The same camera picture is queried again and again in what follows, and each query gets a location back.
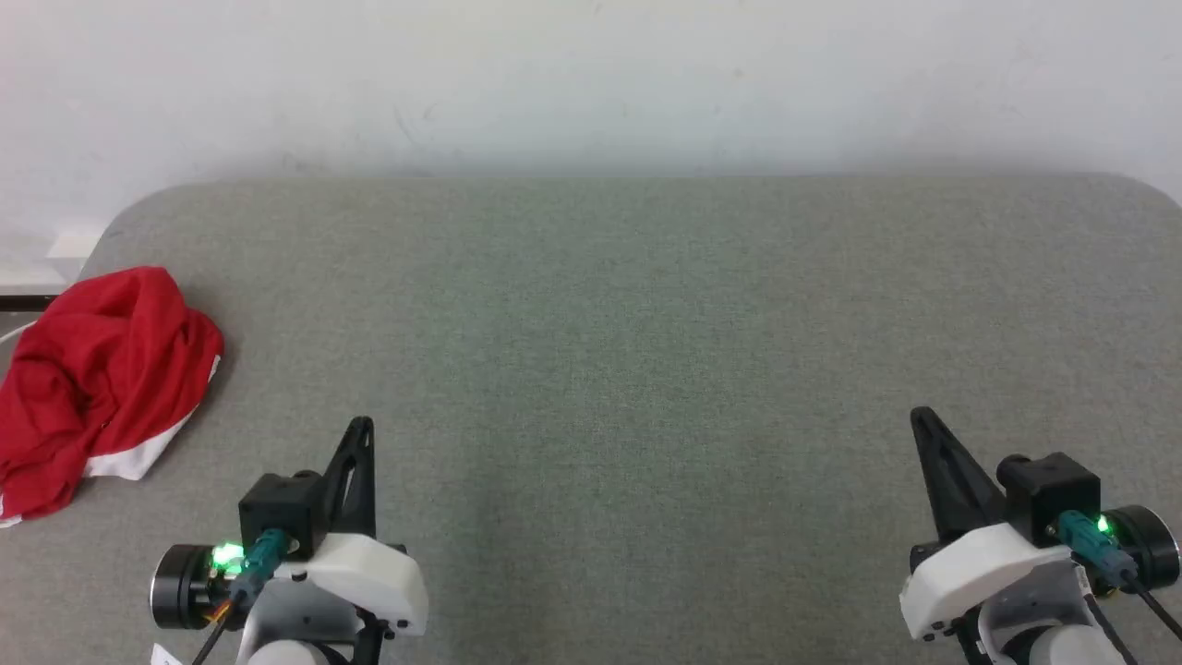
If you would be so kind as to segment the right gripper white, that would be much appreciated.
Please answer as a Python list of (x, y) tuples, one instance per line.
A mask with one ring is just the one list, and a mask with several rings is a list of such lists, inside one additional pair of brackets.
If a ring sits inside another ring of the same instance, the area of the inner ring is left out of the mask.
[(1178, 582), (1178, 543), (1156, 513), (1066, 511), (1047, 527), (1050, 546), (1034, 546), (1001, 524), (1004, 493), (933, 408), (913, 408), (911, 429), (937, 540), (953, 542), (900, 591), (913, 640), (954, 639), (970, 664), (1132, 664), (1099, 606), (1116, 592), (1178, 633), (1152, 594)]

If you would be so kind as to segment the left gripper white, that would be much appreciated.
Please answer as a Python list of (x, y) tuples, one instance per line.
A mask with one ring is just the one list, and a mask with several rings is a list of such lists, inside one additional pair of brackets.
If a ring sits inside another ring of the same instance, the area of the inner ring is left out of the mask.
[(376, 664), (396, 635), (422, 635), (426, 576), (404, 550), (376, 536), (375, 425), (353, 417), (322, 475), (327, 532), (304, 562), (266, 533), (252, 547), (177, 545), (151, 581), (152, 622), (207, 630), (195, 661), (238, 633), (239, 664)]

